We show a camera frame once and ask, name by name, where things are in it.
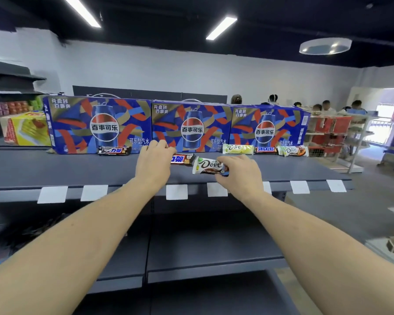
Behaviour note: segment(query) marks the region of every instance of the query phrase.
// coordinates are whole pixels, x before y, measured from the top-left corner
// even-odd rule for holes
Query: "pepsi box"
[[[132,147],[152,139],[150,100],[45,96],[44,112],[59,154],[95,154],[99,147]]]
[[[228,142],[232,108],[193,101],[152,102],[152,138],[178,152],[219,152]]]
[[[234,107],[229,143],[261,148],[299,146],[303,144],[309,117],[309,112],[298,107]]]

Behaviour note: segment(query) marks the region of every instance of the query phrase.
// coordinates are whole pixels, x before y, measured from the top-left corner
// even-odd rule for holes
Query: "hand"
[[[264,192],[261,172],[255,160],[244,154],[220,156],[217,160],[229,167],[229,177],[215,175],[217,182],[231,191],[231,194],[245,206],[248,207],[249,202],[257,194]]]
[[[156,194],[168,181],[171,174],[171,160],[176,153],[174,147],[168,147],[165,140],[152,140],[143,146],[136,164],[136,177]]]

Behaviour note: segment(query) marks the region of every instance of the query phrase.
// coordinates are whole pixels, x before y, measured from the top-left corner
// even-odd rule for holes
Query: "forearm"
[[[0,265],[0,315],[71,314],[152,196],[132,179],[14,254]]]
[[[394,265],[346,233],[263,193],[246,203],[325,315],[394,314]]]

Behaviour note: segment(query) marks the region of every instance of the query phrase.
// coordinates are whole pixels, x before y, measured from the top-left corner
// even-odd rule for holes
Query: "bright light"
[[[214,30],[212,33],[209,34],[208,37],[206,37],[206,40],[213,41],[216,37],[221,35],[223,31],[225,31],[229,26],[231,26],[233,23],[235,23],[237,20],[236,17],[229,17],[227,16]]]
[[[68,4],[72,6],[78,12],[90,26],[94,28],[100,28],[101,26],[92,16],[92,14],[85,8],[80,0],[66,0]]]

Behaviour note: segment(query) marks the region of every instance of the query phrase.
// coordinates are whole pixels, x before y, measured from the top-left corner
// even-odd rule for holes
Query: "ceiling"
[[[82,0],[102,29],[91,28],[64,0],[5,0],[16,26],[49,28],[63,41],[366,67],[394,65],[394,0]],[[9,4],[24,11],[15,14]],[[206,36],[227,14],[238,21],[215,41]],[[349,36],[348,52],[313,57],[302,42]]]

